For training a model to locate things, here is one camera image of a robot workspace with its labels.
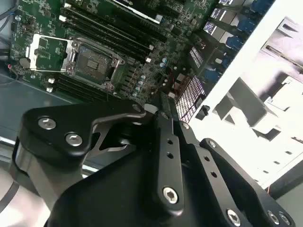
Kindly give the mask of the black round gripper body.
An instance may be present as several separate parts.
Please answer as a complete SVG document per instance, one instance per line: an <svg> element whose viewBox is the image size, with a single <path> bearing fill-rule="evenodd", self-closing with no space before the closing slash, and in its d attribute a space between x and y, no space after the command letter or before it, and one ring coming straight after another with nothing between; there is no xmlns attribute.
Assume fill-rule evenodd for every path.
<svg viewBox="0 0 303 227"><path fill-rule="evenodd" d="M181 215L166 213L152 195L146 158L118 161L69 188L56 202L51 227L225 227L203 180L182 166L185 205Z"/></svg>

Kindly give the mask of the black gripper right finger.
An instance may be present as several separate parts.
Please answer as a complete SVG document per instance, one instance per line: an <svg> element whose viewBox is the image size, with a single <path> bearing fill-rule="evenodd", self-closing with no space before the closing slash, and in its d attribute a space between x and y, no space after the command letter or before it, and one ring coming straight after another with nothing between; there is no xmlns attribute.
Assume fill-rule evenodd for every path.
<svg viewBox="0 0 303 227"><path fill-rule="evenodd" d="M210 138L198 141L170 101L185 171L185 206L196 227L294 227L291 216Z"/></svg>

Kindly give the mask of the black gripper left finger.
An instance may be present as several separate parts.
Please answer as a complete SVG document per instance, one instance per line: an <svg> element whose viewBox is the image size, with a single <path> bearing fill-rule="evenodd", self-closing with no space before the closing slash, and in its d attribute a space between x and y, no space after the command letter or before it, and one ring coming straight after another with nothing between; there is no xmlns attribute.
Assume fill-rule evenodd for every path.
<svg viewBox="0 0 303 227"><path fill-rule="evenodd" d="M52 209L81 180L87 158L145 149L153 153L151 192L147 197L165 214L184 210L178 121L174 100L158 93L150 104L115 99L35 108L22 116L20 169Z"/></svg>

